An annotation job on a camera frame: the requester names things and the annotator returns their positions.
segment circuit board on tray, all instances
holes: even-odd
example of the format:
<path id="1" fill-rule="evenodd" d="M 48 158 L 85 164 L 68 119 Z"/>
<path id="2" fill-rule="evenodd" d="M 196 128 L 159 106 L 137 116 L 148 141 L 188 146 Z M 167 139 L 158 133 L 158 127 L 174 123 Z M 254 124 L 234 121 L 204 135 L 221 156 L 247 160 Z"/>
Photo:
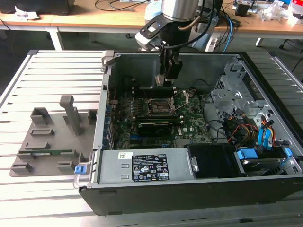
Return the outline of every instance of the circuit board on tray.
<path id="1" fill-rule="evenodd" d="M 111 106 L 114 149 L 182 148 L 212 142 L 201 101 L 192 91 L 122 92 Z"/>

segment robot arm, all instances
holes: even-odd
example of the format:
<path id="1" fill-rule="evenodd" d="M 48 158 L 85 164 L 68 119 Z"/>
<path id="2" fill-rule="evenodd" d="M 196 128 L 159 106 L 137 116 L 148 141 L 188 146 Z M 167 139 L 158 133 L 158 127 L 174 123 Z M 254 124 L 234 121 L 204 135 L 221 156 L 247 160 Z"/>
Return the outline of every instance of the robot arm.
<path id="1" fill-rule="evenodd" d="M 163 0 L 162 14 L 148 22 L 136 34 L 135 38 L 142 48 L 160 52 L 160 73 L 156 77 L 158 86 L 170 87 L 178 78 L 182 69 L 182 62 L 178 58 L 179 51 L 206 33 L 213 18 L 214 1 L 205 31 L 189 42 L 191 28 L 201 18 L 204 1 L 200 15 L 195 18 L 199 0 Z"/>

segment green circuit board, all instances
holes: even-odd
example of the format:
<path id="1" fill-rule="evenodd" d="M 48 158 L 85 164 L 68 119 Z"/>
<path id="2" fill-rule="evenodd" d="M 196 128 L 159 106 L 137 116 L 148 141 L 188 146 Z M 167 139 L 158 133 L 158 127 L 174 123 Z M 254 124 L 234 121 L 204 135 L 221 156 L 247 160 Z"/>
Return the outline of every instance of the green circuit board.
<path id="1" fill-rule="evenodd" d="M 170 97 L 136 98 L 128 92 L 117 97 L 112 105 L 114 149 L 182 148 L 190 143 L 212 142 L 201 115 L 199 96 L 190 94 L 189 97 L 188 104 L 184 105 L 185 96 L 182 93 L 175 96 L 173 105 L 180 108 L 170 113 Z M 148 129 L 140 131 L 140 126 L 154 124 L 159 125 L 161 133 L 165 132 L 161 136 L 153 132 L 142 135 Z"/>

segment wooden desk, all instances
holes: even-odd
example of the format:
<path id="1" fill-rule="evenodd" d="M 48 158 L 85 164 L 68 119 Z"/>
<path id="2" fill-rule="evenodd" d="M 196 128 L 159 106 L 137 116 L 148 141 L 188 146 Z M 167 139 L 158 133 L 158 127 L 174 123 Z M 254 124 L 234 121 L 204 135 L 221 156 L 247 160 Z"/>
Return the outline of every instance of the wooden desk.
<path id="1" fill-rule="evenodd" d="M 135 7 L 135 12 L 128 11 L 101 11 L 95 7 L 96 0 L 75 0 L 75 5 L 68 16 L 40 15 L 41 20 L 17 21 L 13 14 L 0 14 L 0 18 L 11 30 L 30 30 L 47 31 L 56 50 L 64 50 L 60 32 L 89 32 L 94 33 L 137 33 L 144 26 L 144 13 L 147 4 L 141 4 Z M 234 10 L 226 7 L 226 4 L 232 0 L 225 0 L 223 7 L 225 11 L 241 22 L 240 27 L 235 33 L 236 36 L 259 38 L 256 45 L 260 45 L 263 38 L 280 39 L 302 39 L 303 26 L 290 26 L 286 20 L 279 21 L 261 21 L 256 14 L 247 15 L 247 17 L 238 17 L 234 15 Z M 129 6 L 132 3 L 116 2 L 114 5 L 118 8 Z M 111 9 L 106 2 L 98 4 L 100 8 Z M 0 29 L 7 28 L 0 23 Z M 208 43 L 207 49 L 211 51 L 211 42 L 217 40 L 222 32 L 226 30 L 226 22 L 219 22 L 215 28 L 212 38 Z"/>
<path id="2" fill-rule="evenodd" d="M 260 33 L 260 34 L 277 34 L 277 35 L 303 35 L 303 26 L 295 25 L 290 26 L 287 24 L 286 19 L 281 19 L 281 21 L 271 20 L 271 21 L 262 21 L 258 18 L 256 13 L 248 13 L 246 17 L 235 16 L 235 11 L 232 8 L 232 5 L 226 3 L 232 2 L 231 0 L 225 0 L 223 7 L 225 12 L 231 17 L 241 22 L 237 33 Z M 216 28 L 215 31 L 225 32 L 226 23 L 221 22 Z"/>
<path id="3" fill-rule="evenodd" d="M 135 7 L 130 11 L 102 11 L 95 7 L 96 0 L 75 0 L 75 5 L 68 16 L 54 16 L 52 26 L 97 27 L 97 28 L 130 28 L 138 31 L 145 25 L 144 14 L 147 4 Z M 126 7 L 133 3 L 116 2 L 117 8 Z M 109 9 L 106 2 L 98 4 L 99 8 Z"/>
<path id="4" fill-rule="evenodd" d="M 264 38 L 277 38 L 277 39 L 302 39 L 303 38 L 303 26 L 295 25 L 290 26 L 286 19 L 281 21 L 271 20 L 262 21 L 258 18 L 256 13 L 248 13 L 246 17 L 235 16 L 235 11 L 232 9 L 232 5 L 227 3 L 232 0 L 225 0 L 223 7 L 225 12 L 231 17 L 241 22 L 236 36 L 241 37 L 255 37 L 258 38 L 256 46 L 261 46 Z M 214 30 L 211 39 L 208 42 L 206 51 L 213 51 L 216 46 L 216 42 L 222 32 L 226 31 L 226 22 L 219 21 L 219 24 Z"/>

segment warning label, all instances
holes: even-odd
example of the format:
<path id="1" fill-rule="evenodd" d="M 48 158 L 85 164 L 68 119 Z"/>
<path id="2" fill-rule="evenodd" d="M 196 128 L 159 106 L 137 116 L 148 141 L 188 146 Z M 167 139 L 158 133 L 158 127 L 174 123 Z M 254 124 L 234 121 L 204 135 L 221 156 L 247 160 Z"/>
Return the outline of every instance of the warning label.
<path id="1" fill-rule="evenodd" d="M 169 180 L 166 155 L 134 155 L 132 164 L 135 182 Z"/>

